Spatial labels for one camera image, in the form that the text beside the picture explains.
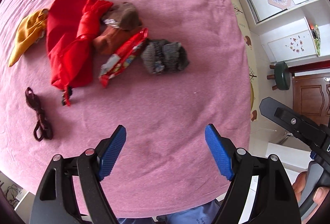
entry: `wooden door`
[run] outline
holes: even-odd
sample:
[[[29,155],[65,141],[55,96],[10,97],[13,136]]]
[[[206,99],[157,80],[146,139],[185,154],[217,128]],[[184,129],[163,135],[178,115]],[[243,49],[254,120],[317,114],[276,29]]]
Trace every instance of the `wooden door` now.
[[[330,73],[294,76],[293,110],[317,124],[328,125],[330,117]]]

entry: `red cloth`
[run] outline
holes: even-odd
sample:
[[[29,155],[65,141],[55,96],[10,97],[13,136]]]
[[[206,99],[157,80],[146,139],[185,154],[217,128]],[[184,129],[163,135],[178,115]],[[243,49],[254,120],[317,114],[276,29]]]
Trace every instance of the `red cloth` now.
[[[55,0],[48,12],[46,48],[52,85],[60,90],[85,86],[93,79],[91,42],[100,18],[113,5],[104,0]]]

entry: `human hand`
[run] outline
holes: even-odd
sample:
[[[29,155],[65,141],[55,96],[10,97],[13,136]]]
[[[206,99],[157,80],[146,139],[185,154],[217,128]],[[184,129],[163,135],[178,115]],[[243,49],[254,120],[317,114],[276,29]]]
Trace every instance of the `human hand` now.
[[[307,172],[302,172],[298,175],[296,182],[293,183],[292,188],[294,190],[294,194],[296,195],[297,201],[300,200],[301,198],[301,192],[303,191],[303,189],[306,186],[306,174]],[[314,193],[313,196],[313,201],[317,204],[317,206],[315,207],[315,209],[309,214],[308,217],[306,217],[304,219],[304,221],[302,221],[302,224],[307,223],[310,218],[315,214],[315,212],[317,211],[317,209],[320,207],[320,205],[322,204],[322,202],[324,201],[325,197],[327,196],[328,192],[329,192],[330,188],[327,187],[319,187],[316,192]]]

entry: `snack wrapper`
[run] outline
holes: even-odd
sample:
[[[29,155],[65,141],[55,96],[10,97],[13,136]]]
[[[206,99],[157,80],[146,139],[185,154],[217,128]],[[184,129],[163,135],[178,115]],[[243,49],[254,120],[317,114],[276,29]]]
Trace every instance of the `snack wrapper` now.
[[[119,47],[108,61],[101,66],[99,81],[107,87],[109,80],[121,74],[141,54],[148,37],[148,28],[143,28]]]

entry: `brown cord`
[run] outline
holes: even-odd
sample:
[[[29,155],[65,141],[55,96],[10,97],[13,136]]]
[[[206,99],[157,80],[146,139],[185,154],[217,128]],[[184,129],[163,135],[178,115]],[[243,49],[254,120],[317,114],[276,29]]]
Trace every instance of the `brown cord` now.
[[[33,131],[33,136],[37,141],[42,141],[45,139],[53,138],[53,130],[49,121],[47,121],[45,116],[45,111],[41,107],[40,99],[35,95],[30,87],[25,90],[25,97],[27,105],[35,110],[37,113],[37,124]],[[37,136],[37,131],[40,129],[40,137]]]

